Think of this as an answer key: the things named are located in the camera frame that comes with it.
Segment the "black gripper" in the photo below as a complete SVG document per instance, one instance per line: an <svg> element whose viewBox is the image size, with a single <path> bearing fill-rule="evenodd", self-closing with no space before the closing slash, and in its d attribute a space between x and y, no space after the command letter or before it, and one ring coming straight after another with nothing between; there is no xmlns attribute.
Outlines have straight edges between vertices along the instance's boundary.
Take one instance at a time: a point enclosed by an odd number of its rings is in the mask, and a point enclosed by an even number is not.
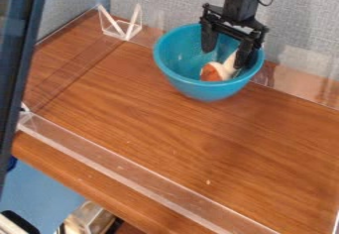
<svg viewBox="0 0 339 234"><path fill-rule="evenodd" d="M249 65L254 48L261 48L269 32L269 27L255 19L259 5L269 6L269 3L261 0L226 0L223 7L210 3L203 5L205 11L201 17L203 52L210 53L215 49L219 34L241 40L235 69Z"/></svg>

